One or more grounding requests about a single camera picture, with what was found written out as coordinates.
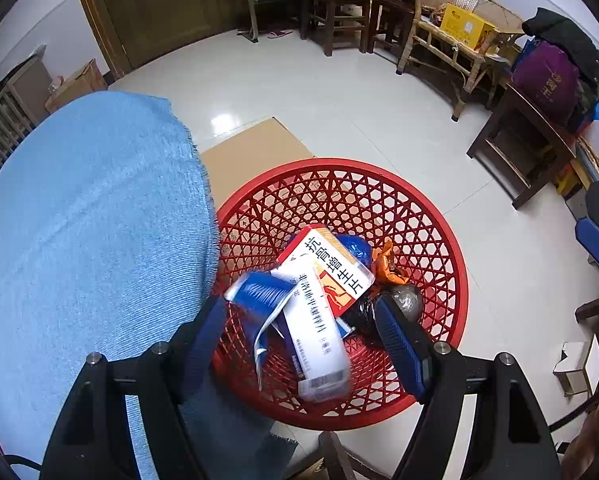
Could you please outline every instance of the rattan chair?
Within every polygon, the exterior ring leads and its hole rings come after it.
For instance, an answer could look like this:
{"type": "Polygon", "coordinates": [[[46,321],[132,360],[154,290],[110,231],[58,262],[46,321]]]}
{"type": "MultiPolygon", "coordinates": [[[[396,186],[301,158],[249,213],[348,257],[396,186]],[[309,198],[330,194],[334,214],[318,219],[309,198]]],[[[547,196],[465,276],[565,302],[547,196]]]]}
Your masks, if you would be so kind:
{"type": "Polygon", "coordinates": [[[436,27],[422,16],[422,7],[432,7],[433,9],[437,9],[442,4],[454,3],[455,0],[415,0],[415,18],[413,19],[413,26],[411,27],[402,57],[397,64],[397,73],[401,74],[406,65],[410,62],[417,62],[446,72],[446,70],[440,69],[438,66],[428,64],[413,57],[413,46],[416,44],[428,49],[428,51],[435,54],[439,59],[452,66],[452,68],[457,70],[464,79],[462,90],[456,91],[457,104],[455,104],[455,107],[453,108],[452,119],[457,121],[464,109],[468,95],[488,72],[491,73],[492,78],[489,103],[487,104],[487,107],[490,107],[490,101],[492,101],[497,83],[499,82],[499,74],[502,73],[502,70],[500,70],[497,64],[509,64],[509,62],[503,57],[488,56],[486,51],[494,44],[499,45],[500,47],[511,48],[515,40],[524,35],[524,31],[521,30],[521,23],[524,20],[494,0],[479,0],[473,12],[484,18],[484,20],[492,23],[497,30],[493,30],[488,34],[479,50],[472,50],[460,41],[457,41],[451,35],[443,32],[439,27],[436,27]],[[433,45],[433,38],[451,45],[453,50],[452,57],[433,45]],[[468,59],[470,69],[462,66],[458,62],[457,57],[460,54],[468,59]]]}

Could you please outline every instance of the barcode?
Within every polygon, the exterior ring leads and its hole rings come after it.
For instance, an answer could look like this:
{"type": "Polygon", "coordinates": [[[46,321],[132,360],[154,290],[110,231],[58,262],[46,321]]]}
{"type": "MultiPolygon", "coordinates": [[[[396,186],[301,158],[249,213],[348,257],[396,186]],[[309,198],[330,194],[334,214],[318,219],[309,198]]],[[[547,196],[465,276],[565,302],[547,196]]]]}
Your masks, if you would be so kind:
{"type": "Polygon", "coordinates": [[[316,377],[310,380],[311,388],[319,388],[320,386],[324,386],[324,384],[329,383],[337,383],[343,380],[343,370],[339,370],[338,372],[322,375],[321,377],[316,377]]]}

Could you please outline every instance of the purple bag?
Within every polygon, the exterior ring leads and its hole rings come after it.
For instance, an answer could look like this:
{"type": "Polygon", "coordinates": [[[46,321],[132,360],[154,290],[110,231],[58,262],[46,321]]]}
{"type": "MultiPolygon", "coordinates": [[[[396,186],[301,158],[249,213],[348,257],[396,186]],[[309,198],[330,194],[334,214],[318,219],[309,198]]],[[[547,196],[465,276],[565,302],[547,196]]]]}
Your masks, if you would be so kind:
{"type": "Polygon", "coordinates": [[[513,82],[550,119],[564,124],[577,102],[579,69],[559,48],[542,41],[513,72],[513,82]]]}

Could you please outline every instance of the silver foil ball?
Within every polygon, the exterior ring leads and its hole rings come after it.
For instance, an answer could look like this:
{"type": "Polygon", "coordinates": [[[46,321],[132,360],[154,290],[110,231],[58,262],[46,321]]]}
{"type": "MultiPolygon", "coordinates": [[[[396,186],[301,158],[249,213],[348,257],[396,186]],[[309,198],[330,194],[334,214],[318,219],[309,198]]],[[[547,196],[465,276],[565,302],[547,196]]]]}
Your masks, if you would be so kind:
{"type": "Polygon", "coordinates": [[[395,303],[406,316],[406,319],[417,322],[423,312],[423,296],[418,287],[414,285],[394,285],[388,289],[395,303]]]}

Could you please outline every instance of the yellow box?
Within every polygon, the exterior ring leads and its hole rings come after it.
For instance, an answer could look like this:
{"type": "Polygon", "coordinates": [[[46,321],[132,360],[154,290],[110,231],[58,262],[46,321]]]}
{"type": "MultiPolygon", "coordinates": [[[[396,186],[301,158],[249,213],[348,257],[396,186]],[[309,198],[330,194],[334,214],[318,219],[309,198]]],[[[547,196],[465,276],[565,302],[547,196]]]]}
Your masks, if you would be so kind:
{"type": "Polygon", "coordinates": [[[446,5],[440,28],[472,50],[479,50],[488,33],[496,30],[484,18],[453,4],[446,5]]]}

